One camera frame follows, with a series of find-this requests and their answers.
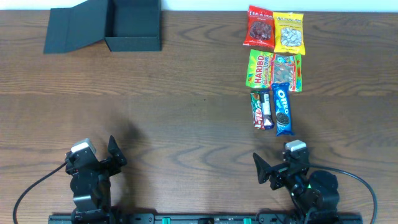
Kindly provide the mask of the green Haribo gummy bag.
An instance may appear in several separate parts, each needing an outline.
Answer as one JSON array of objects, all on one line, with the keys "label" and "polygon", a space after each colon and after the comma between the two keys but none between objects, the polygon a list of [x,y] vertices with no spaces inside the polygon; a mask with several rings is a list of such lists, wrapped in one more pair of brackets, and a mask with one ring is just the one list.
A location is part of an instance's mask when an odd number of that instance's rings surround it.
[{"label": "green Haribo gummy bag", "polygon": [[272,88],[274,83],[289,83],[289,91],[302,91],[302,56],[280,55],[251,49],[246,86]]}]

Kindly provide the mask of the dark blue candy bar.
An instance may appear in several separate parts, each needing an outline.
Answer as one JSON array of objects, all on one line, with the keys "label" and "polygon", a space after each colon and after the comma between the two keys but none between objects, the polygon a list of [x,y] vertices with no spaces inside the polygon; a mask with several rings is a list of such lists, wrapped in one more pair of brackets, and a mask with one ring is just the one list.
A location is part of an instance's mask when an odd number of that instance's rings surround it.
[{"label": "dark blue candy bar", "polygon": [[269,89],[261,90],[260,101],[262,107],[262,118],[264,129],[272,129],[274,127],[274,122],[272,120],[271,114],[271,103],[269,98]]}]

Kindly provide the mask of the red snack bag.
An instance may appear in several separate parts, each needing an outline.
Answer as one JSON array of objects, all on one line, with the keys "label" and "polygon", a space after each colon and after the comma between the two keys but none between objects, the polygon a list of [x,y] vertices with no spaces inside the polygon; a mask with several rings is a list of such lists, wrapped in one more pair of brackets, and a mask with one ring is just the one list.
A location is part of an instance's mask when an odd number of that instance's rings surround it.
[{"label": "red snack bag", "polygon": [[275,47],[273,12],[256,6],[249,6],[248,29],[243,45]]}]

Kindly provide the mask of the black gift box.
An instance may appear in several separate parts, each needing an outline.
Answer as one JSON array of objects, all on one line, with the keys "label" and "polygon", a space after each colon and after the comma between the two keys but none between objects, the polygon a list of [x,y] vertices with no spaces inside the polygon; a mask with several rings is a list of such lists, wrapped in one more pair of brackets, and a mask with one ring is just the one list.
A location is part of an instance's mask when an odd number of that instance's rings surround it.
[{"label": "black gift box", "polygon": [[64,54],[105,41],[111,52],[161,50],[160,0],[87,0],[52,8],[45,54]]}]

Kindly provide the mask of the blue Oreo cookie pack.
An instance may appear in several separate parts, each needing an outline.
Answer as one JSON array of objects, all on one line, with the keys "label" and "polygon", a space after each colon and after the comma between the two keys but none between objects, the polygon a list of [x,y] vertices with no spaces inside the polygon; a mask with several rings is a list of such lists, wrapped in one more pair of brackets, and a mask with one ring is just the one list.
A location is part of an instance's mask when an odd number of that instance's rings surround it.
[{"label": "blue Oreo cookie pack", "polygon": [[294,135],[289,101],[289,83],[272,84],[277,134]]}]

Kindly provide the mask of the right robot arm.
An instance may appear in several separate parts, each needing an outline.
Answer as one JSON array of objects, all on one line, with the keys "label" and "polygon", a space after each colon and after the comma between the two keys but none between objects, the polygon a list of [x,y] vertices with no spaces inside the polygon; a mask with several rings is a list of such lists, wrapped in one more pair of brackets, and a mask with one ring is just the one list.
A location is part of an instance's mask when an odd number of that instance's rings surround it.
[{"label": "right robot arm", "polygon": [[286,188],[295,205],[295,211],[284,218],[284,223],[336,223],[337,204],[340,200],[335,175],[318,170],[307,177],[309,152],[307,147],[286,149],[284,162],[269,165],[254,153],[254,163],[260,184],[270,182],[270,188]]}]

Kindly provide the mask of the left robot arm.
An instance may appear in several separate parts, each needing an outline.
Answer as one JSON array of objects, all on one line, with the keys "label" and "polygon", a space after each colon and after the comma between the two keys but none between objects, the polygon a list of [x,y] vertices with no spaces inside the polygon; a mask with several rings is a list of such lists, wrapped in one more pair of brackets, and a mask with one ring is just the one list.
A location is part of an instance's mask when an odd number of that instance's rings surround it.
[{"label": "left robot arm", "polygon": [[110,177],[121,172],[127,160],[113,136],[109,137],[109,156],[99,161],[96,148],[86,138],[66,153],[65,172],[72,176],[70,188],[76,205],[72,223],[119,223],[118,210],[111,205]]}]

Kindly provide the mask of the green red wafer bar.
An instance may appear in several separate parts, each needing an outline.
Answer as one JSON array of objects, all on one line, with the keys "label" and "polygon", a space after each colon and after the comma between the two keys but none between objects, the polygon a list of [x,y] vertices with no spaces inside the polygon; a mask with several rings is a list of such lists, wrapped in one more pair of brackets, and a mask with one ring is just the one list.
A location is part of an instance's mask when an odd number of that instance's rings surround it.
[{"label": "green red wafer bar", "polygon": [[251,106],[252,106],[252,116],[253,116],[253,125],[256,129],[265,129],[263,115],[262,115],[262,106],[260,95],[257,91],[251,92]]}]

